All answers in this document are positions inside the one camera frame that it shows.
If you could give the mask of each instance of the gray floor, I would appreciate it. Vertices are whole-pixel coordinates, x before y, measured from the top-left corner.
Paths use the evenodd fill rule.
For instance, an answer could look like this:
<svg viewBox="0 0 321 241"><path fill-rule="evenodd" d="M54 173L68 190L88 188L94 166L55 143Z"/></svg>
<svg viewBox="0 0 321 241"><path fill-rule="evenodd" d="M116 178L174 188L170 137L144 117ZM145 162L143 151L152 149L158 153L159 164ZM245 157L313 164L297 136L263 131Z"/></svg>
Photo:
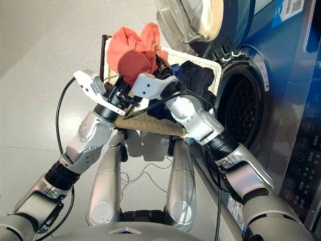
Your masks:
<svg viewBox="0 0 321 241"><path fill-rule="evenodd" d="M11 213L21 196L59 158L55 111L61 91L73 72L86 68L98 72L101 35L112 34L121 26L140 33L146 23L155 22L156 7L151 0L1 0L0 8L1 216ZM60 115L63 147L75 136L79 123L94 106L77 84L70 87ZM161 139L166 144L166 137L155 137L157 143ZM135 154L137 150L132 148L132 157L122 165L123 170L133 178L146 161L168 165L166 147L158 146L155 153L155 147L149 145L145 158L142 153ZM85 213L98 162L76 183L74 209L55 235L86 226ZM149 167L148 171L157 184L167 188L169 169ZM192 233L210 240L215 216L208 213L215 210L199 192L197 222ZM162 209L165 201L166 194L144 175L125 190L121 207Z"/></svg>

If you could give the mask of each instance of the button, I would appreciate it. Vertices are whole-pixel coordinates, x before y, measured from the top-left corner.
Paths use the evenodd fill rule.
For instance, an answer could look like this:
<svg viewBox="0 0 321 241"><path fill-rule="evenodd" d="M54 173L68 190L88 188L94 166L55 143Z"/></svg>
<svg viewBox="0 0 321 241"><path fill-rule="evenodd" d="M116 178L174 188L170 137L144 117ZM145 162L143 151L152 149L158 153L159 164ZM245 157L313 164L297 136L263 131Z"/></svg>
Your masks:
<svg viewBox="0 0 321 241"><path fill-rule="evenodd" d="M288 191L288 190L286 190L285 192L284 192L284 197L286 198L286 199L291 199L292 198L292 193L290 192L290 191Z"/></svg>
<svg viewBox="0 0 321 241"><path fill-rule="evenodd" d="M294 175L297 175L297 174L299 174L299 173L301 172L300 167L298 167L298 166L293 166L293 167L291 168L291 171L292 171L292 173L293 173Z"/></svg>
<svg viewBox="0 0 321 241"><path fill-rule="evenodd" d="M311 109L311 110L309 110L309 113L308 113L310 118L316 117L317 114L318 114L317 109Z"/></svg>
<svg viewBox="0 0 321 241"><path fill-rule="evenodd" d="M313 131L313 129L314 129L314 127L313 127L313 125L310 124L310 123L308 123L308 124L306 124L306 125L304 126L304 131L305 131L306 133L311 133L311 132Z"/></svg>
<svg viewBox="0 0 321 241"><path fill-rule="evenodd" d="M315 94L313 95L313 97L312 97L312 101L313 101L314 103L319 103L319 102L321 102L321 93L320 93L320 92L315 93Z"/></svg>
<svg viewBox="0 0 321 241"><path fill-rule="evenodd" d="M307 138L303 138L300 140L300 146L307 147L309 145L309 141Z"/></svg>
<svg viewBox="0 0 321 241"><path fill-rule="evenodd" d="M298 152L298 153L295 154L295 158L296 158L299 162L301 162L301 161L304 160L304 154L303 154L302 152Z"/></svg>
<svg viewBox="0 0 321 241"><path fill-rule="evenodd" d="M296 181L293 178L289 178L287 180L287 183L289 184L290 187L295 187L296 186Z"/></svg>

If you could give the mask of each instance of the black cable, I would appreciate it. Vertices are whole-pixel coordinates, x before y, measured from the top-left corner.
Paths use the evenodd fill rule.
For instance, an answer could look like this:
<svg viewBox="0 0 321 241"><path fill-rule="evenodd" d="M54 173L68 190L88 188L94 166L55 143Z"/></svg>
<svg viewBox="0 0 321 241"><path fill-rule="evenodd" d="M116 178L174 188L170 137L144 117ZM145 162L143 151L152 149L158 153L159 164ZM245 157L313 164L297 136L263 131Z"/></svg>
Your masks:
<svg viewBox="0 0 321 241"><path fill-rule="evenodd" d="M64 151L62 150L62 146L61 146L61 140L60 140L60 134L59 134L59 112L60 112L60 107L61 107L61 103L62 100L65 96L65 93L67 91L67 89L69 88L69 86L76 80L75 77L73 77L65 86L65 88L63 89L63 91L61 92L61 96L58 102L58 106L57 106L57 110L56 110L56 136L57 136L57 142L58 142L58 147L59 147L59 151L60 154L62 155L64 153Z"/></svg>
<svg viewBox="0 0 321 241"><path fill-rule="evenodd" d="M213 175L213 172L212 172L212 171L213 171L213 166L215 166L216 168L217 168L217 166L216 166L216 164L212 164L212 165L211 165L210 160L209 160L209 158L208 158L208 153L207 153L207 151L205 152L205 159L206 159L207 170L209 171L209 174L210 174L211 179L212 179L212 181L214 182L214 184L217 186L218 189L226 192L227 194L230 194L229 191L225 190L225 189L222 187L222 185L221 185L221 180L216 181L216 179L214 178L214 175Z"/></svg>
<svg viewBox="0 0 321 241"><path fill-rule="evenodd" d="M174 94L174 95L171 95L171 96L166 97L166 98L164 98L164 99L161 99L160 101L158 101L158 102L156 102L156 103L154 103L154 104L146 107L145 109L142 109L142 110L140 110L140 111L135 112L134 114L130 114L130 115L127 115L127 116L123 117L123 120L130 119L130 118L136 117L136 116L138 116L138 115L140 115L140 114L143 114L144 112L146 112L146 111L148 111L148 110L150 110L150 109L153 109L154 107L156 107L156 106L158 106L158 105L160 105L160 104L163 104L163 103L165 103L166 101L169 101L170 99L174 99L174 98L176 98L176 97L186 96L186 95L193 96L193 97L197 98L199 101L204 101L204 102L206 102L207 104L209 104L209 105L214 109L213 104L210 103L208 100L206 100L206 99L204 99L203 97L201 97L200 95L195 94L195 93L193 93L193 92L191 92L191 91L188 90L188 92L179 93L179 94Z"/></svg>
<svg viewBox="0 0 321 241"><path fill-rule="evenodd" d="M229 194L229 192L222 188L221 178L220 178L220 173L219 173L218 167L215 163L213 163L213 165L210 164L211 160L209 159L209 155L208 155L207 151L205 151L205 159L206 159L205 161L206 161L206 165L207 165L207 169L209 171L209 174L210 174L213 182L215 183L215 185L218 187L217 218L216 218L216 228L215 228L215 238L214 238L214 241L217 241L219 238L220 222L221 222L222 191L225 191L228 194ZM214 175L212 173L213 168L215 168L217 181L215 180Z"/></svg>
<svg viewBox="0 0 321 241"><path fill-rule="evenodd" d="M60 154L64 154L64 151L62 149L62 145L61 145L61 140L60 140L60 134L59 134L59 112L60 112L60 107L61 107L61 103L62 100L65 96L65 93L67 91L67 89L69 88L69 86L75 81L76 79L73 77L65 86L65 88L63 89L59 102L58 102L58 106L57 106L57 110L56 110L56 136L57 136L57 142L58 142L58 147L59 147L59 151ZM68 208L68 211L66 212L65 216L63 217L63 219L46 235L40 237L39 239L35 240L35 241L42 241L45 238L48 238L50 235L52 235L58 228L60 228L60 226L66 221L66 219L68 218L73 206L74 206L74 201L75 201L75 188L74 186L72 186L71 188L71 200L70 200L70 205Z"/></svg>
<svg viewBox="0 0 321 241"><path fill-rule="evenodd" d="M132 112L134 107L135 107L135 105L132 104L131 107L129 108L129 110L125 113L124 117L127 117Z"/></svg>
<svg viewBox="0 0 321 241"><path fill-rule="evenodd" d="M221 179L220 179L220 173L217 168L217 165L214 165L216 167L216 174L217 174L217 182L219 186L221 187ZM216 217L216 228L215 228L215 238L214 241L218 241L219 239L219 232L220 232L220 222L221 222L221 210L222 210L222 190L219 188L219 197L218 197L218 206L217 206L217 217Z"/></svg>
<svg viewBox="0 0 321 241"><path fill-rule="evenodd" d="M66 213L66 215L63 217L63 219L57 224L57 226L55 226L49 233L47 233L46 235L40 237L39 239L35 240L35 241L42 241L45 238L48 238L50 235L52 235L58 228L60 228L60 226L66 221L66 219L68 218L71 209L74 205L74 200L75 200L75 189L74 186L72 186L71 188L71 201L70 201L70 206L68 208L68 211Z"/></svg>

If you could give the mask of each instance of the washing machine door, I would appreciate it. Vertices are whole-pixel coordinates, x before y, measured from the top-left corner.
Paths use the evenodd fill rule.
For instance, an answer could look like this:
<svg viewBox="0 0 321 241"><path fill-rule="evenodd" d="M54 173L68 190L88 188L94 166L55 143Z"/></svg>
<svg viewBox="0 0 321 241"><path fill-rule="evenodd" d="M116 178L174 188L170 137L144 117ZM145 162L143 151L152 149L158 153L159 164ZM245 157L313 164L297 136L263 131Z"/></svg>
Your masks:
<svg viewBox="0 0 321 241"><path fill-rule="evenodd" d="M192 48L200 57L219 60L241 46L249 34L253 17L272 0L155 2L159 26L171 48L187 49L189 53ZM261 19L257 22L256 25L260 25Z"/></svg>
<svg viewBox="0 0 321 241"><path fill-rule="evenodd" d="M211 41L217 37L221 29L223 0L155 0L155 2L162 22L180 43Z"/></svg>

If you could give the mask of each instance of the washing machine control panel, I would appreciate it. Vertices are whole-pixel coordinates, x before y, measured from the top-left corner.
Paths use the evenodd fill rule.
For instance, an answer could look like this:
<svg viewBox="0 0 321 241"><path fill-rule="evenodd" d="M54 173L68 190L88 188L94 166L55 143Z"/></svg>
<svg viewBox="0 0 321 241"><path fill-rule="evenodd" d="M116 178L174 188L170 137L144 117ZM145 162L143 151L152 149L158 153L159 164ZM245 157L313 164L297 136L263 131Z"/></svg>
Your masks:
<svg viewBox="0 0 321 241"><path fill-rule="evenodd" d="M313 81L279 194L303 223L309 212L317 212L311 204L320 179L321 81Z"/></svg>

